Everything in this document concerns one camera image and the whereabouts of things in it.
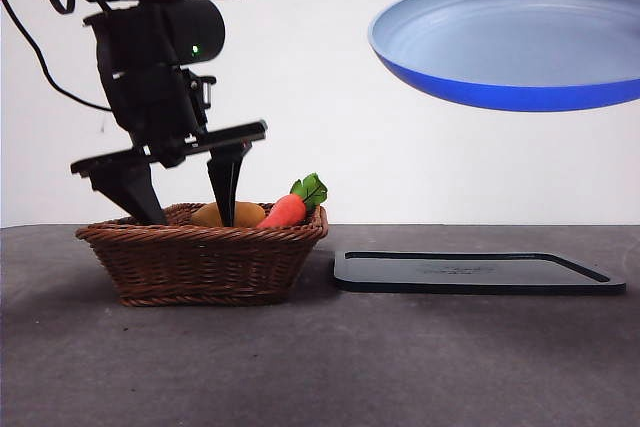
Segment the white wall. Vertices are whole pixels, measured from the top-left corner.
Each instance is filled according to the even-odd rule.
[[[56,14],[47,0],[11,0],[59,83],[105,102],[96,6]],[[640,103],[527,114],[455,105],[398,81],[367,44],[372,17],[395,0],[216,2],[227,43],[193,67],[218,77],[210,128],[264,118],[239,199],[270,201],[317,171],[334,223],[583,224],[640,221]],[[129,147],[108,114],[52,91],[16,29],[2,20],[2,222],[76,223],[123,213],[77,159]],[[154,170],[163,205],[210,201],[206,155]]]

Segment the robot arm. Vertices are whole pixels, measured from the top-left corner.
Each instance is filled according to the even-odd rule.
[[[98,70],[111,110],[129,132],[132,149],[85,159],[71,166],[139,222],[166,219],[151,184],[149,164],[175,167],[187,155],[211,153],[209,177],[225,225],[232,225],[242,158],[251,142],[263,139],[262,121],[217,132],[206,129],[209,88],[214,77],[200,77],[181,66],[215,58],[225,28],[208,0],[137,0],[126,9],[96,2],[102,12],[84,20],[97,41]],[[73,11],[74,0],[62,14]]]

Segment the green leaves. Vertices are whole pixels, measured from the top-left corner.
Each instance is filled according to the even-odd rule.
[[[307,212],[311,212],[327,200],[327,192],[327,187],[315,172],[307,175],[302,181],[296,180],[291,187],[291,193],[300,196],[307,207]]]

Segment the basket rim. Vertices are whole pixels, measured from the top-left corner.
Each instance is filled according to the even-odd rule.
[[[205,205],[204,203],[179,203],[173,204],[166,209],[165,213],[184,208],[196,208]],[[271,206],[270,203],[261,203],[262,206]],[[320,239],[327,235],[329,224],[324,207],[317,206],[311,214],[309,221],[302,225],[286,227],[204,227],[199,225],[137,225],[126,223],[133,220],[131,217],[96,222],[81,227],[76,231],[76,237],[82,240],[90,240],[98,236],[109,236],[111,238],[121,237],[123,240],[140,240],[144,237],[150,239],[180,239],[180,240],[212,240],[212,239],[233,239],[251,238],[252,240],[282,240],[288,238],[294,240],[297,237]]]

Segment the tray rim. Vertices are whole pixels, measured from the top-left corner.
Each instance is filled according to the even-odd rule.
[[[468,260],[547,260],[558,263],[574,272],[594,278],[606,277],[607,281],[594,284],[465,284],[452,282],[447,284],[428,283],[393,283],[393,282],[361,282],[346,280],[339,276],[339,270],[348,260],[348,254],[382,254],[388,256],[422,256],[437,258],[449,256],[467,258]],[[547,294],[547,295],[618,295],[626,292],[626,282],[620,277],[611,275],[606,270],[585,267],[578,262],[546,252],[415,252],[415,251],[366,251],[340,250],[334,258],[334,281],[342,290],[351,292],[388,292],[388,293],[443,293],[443,294]]]

